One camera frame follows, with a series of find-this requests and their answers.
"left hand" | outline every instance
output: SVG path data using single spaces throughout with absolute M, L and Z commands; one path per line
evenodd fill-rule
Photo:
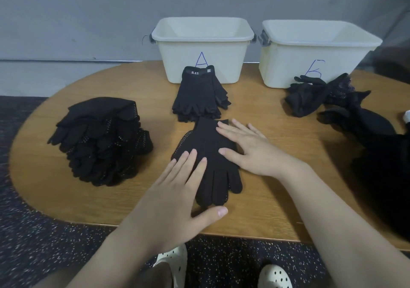
M 207 165 L 203 158 L 191 174 L 196 156 L 195 149 L 190 154 L 185 151 L 178 162 L 174 159 L 168 164 L 114 232 L 121 234 L 121 241 L 131 248 L 146 248 L 147 256 L 153 256 L 187 242 L 228 213 L 226 207 L 219 206 L 191 217 L 193 201 Z

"fingernail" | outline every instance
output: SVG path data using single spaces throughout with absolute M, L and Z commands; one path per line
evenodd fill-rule
M 228 213 L 228 208 L 226 208 L 226 207 L 221 207 L 221 208 L 218 209 L 219 218 L 222 218 L 227 213 Z

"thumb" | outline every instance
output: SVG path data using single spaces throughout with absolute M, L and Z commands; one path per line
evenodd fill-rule
M 208 208 L 203 213 L 199 214 L 195 218 L 192 218 L 193 226 L 194 226 L 196 234 L 201 232 L 207 226 L 221 219 L 227 213 L 228 213 L 228 208 L 224 206 L 215 206 L 212 208 Z
M 221 148 L 218 150 L 219 154 L 223 155 L 228 161 L 235 163 L 236 165 L 242 166 L 243 164 L 243 155 L 238 152 L 228 149 Z

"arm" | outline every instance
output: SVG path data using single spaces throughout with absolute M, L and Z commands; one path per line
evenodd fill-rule
M 277 178 L 339 288 L 408 287 L 410 260 L 339 198 L 309 165 L 269 143 L 252 125 L 219 123 L 218 132 L 237 142 L 240 155 L 219 152 L 250 172 Z
M 67 287 L 129 287 L 146 260 L 187 242 L 228 213 L 226 207 L 218 206 L 191 217 L 207 165 L 203 158 L 191 174 L 196 154 L 195 149 L 184 152 L 178 162 L 168 164 Z

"wooden table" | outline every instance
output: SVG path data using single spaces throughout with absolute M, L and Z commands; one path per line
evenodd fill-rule
M 357 90 L 372 90 L 362 106 L 389 119 L 404 131 L 401 116 L 410 109 L 410 85 L 364 71 L 352 73 Z M 258 64 L 244 64 L 236 84 L 224 85 L 232 105 L 222 119 L 251 122 L 272 142 L 308 162 L 357 213 L 399 249 L 410 244 L 379 220 L 366 192 L 350 171 L 361 147 L 316 115 L 295 118 L 284 104 L 285 90 L 270 89 Z M 18 193 L 32 207 L 73 223 L 118 225 L 161 174 L 182 136 L 193 127 L 171 112 L 178 85 L 167 81 L 161 61 L 123 64 L 70 84 L 41 104 L 13 142 L 10 173 Z M 135 100 L 141 124 L 150 131 L 154 150 L 141 158 L 138 175 L 115 187 L 94 187 L 74 178 L 65 155 L 47 145 L 67 107 L 98 96 Z M 261 239 L 309 241 L 309 235 L 287 192 L 274 179 L 241 170 L 243 192 L 230 194 L 228 216 L 204 233 Z

